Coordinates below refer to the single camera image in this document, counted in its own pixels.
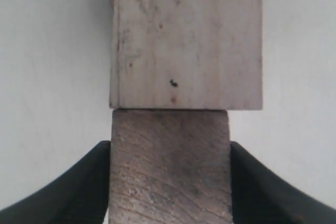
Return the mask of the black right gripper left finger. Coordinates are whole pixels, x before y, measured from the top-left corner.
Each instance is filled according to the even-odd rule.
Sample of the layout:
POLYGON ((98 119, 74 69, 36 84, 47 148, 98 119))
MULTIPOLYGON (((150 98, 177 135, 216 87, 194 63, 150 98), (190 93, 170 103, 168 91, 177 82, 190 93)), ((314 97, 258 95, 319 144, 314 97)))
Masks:
POLYGON ((103 223, 110 142, 101 141, 57 179, 1 210, 1 223, 103 223))

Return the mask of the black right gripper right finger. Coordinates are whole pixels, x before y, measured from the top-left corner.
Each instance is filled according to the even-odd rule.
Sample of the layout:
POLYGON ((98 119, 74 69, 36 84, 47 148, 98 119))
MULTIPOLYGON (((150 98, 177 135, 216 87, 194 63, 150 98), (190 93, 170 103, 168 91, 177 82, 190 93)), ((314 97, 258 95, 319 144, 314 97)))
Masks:
POLYGON ((230 144, 234 223, 335 223, 335 209, 277 176, 239 143, 230 144))

